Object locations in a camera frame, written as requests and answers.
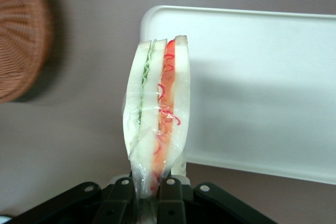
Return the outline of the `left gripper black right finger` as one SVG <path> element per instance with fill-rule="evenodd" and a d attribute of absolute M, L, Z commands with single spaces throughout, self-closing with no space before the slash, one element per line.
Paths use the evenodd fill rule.
<path fill-rule="evenodd" d="M 194 188 L 169 177 L 161 182 L 157 223 L 275 223 L 213 183 Z"/>

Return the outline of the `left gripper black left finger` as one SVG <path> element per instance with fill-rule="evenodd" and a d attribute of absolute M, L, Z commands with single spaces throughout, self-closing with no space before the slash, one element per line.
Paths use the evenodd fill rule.
<path fill-rule="evenodd" d="M 81 183 L 15 217 L 16 223 L 132 223 L 133 181 L 120 177 L 102 189 Z"/>

